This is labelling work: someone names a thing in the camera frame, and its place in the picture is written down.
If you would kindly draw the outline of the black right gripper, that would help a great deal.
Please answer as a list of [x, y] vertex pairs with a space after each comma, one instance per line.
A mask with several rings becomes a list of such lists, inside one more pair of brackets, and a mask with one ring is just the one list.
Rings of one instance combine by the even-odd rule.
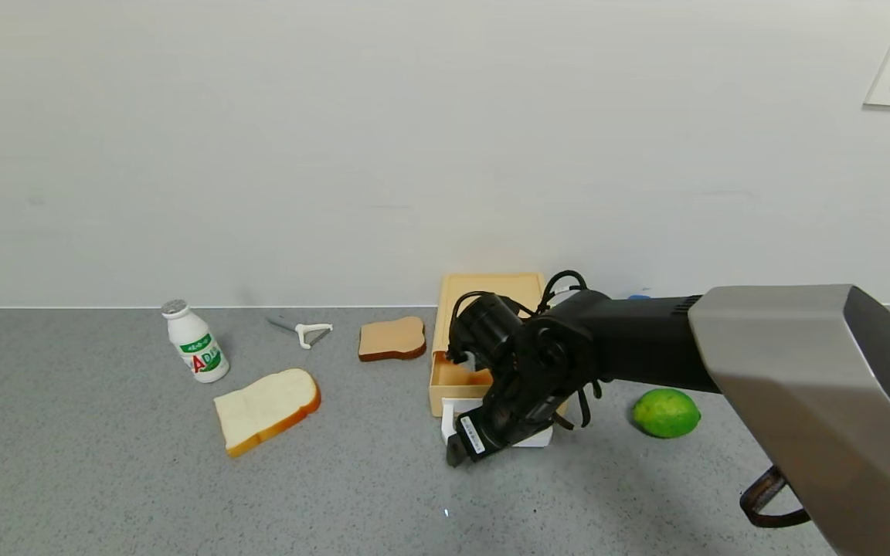
[[457, 398], [455, 434], [446, 447], [447, 464], [477, 463], [532, 436], [532, 405], [521, 395], [490, 392]]

